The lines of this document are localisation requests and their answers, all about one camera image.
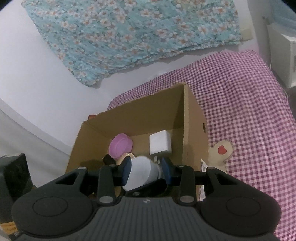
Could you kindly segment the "black oval case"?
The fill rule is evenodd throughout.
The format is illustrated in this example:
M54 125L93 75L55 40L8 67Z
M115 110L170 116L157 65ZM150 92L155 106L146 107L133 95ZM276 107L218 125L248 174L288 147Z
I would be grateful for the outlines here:
M116 165L116 161L109 154L103 157L103 162L106 166L108 165Z

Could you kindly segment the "white supplement bottle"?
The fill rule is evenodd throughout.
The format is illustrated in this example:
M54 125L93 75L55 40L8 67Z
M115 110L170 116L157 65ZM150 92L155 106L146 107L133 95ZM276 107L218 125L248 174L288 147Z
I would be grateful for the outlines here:
M123 169L123 189L133 189L150 184L162 178L160 165L146 156L138 156L127 162Z

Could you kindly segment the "purple plastic lid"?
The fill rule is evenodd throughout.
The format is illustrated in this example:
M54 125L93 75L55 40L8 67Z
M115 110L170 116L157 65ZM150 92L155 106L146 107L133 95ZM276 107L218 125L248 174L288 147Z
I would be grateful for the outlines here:
M131 152L132 147L133 147L132 139L126 134L120 133L111 140L108 148L108 152L112 158L118 159L124 153Z

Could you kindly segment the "white charger plug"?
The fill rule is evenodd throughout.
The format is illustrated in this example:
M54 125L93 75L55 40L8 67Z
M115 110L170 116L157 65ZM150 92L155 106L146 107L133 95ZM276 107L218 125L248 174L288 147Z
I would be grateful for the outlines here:
M154 162L159 162L162 157L172 154L171 135L167 130L153 133L149 136L149 155Z

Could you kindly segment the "gold lid black jar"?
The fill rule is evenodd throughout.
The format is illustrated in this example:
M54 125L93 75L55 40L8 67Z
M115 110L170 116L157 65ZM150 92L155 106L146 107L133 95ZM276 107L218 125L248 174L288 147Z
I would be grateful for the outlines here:
M121 155L118 158L118 160L116 161L116 164L119 166L126 157L129 157L131 159L134 159L135 158L134 154L132 154L132 153L124 153L123 155Z

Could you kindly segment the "brown cardboard box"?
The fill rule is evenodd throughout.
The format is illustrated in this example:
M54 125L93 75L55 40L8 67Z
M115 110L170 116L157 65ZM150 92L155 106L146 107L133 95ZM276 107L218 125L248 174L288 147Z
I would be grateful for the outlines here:
M149 137L160 131L171 136L171 162L200 171L201 163L208 160L207 121L189 86L180 83L85 121L66 172L79 167L98 170L111 141L121 133L132 139L131 152L135 156L149 156Z

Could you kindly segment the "red gift bag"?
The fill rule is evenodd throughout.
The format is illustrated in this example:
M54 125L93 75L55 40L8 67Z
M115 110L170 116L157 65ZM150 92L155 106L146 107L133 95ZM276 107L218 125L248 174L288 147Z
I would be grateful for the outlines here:
M88 119L90 120L90 119L93 119L95 117L96 117L96 114L91 114L91 115L88 116Z

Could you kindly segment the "purple checkered tablecloth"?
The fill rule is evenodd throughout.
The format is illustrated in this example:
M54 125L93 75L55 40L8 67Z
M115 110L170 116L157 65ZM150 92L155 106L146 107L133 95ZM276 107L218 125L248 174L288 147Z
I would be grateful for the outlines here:
M275 235L295 240L295 119L269 67L254 51L220 52L119 95L109 109L181 82L203 109L209 143L233 145L229 174L272 196L282 213Z

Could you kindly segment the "floral teal cloth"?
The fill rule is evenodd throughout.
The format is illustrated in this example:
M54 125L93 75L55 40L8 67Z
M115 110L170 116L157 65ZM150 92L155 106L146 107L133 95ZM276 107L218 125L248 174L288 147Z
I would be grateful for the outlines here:
M233 1L23 1L52 52L86 86L187 51L238 45Z

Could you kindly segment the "white water dispenser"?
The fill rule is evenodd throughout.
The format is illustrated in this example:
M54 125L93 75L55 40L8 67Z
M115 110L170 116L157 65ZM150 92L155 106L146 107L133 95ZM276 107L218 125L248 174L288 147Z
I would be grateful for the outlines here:
M295 86L295 31L272 23L267 25L271 68L286 88Z

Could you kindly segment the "blue water jug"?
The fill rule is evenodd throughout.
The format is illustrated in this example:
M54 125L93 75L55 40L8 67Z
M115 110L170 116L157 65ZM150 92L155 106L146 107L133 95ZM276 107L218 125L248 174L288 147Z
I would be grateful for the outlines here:
M276 22L295 21L295 12L283 1L271 0L272 15Z

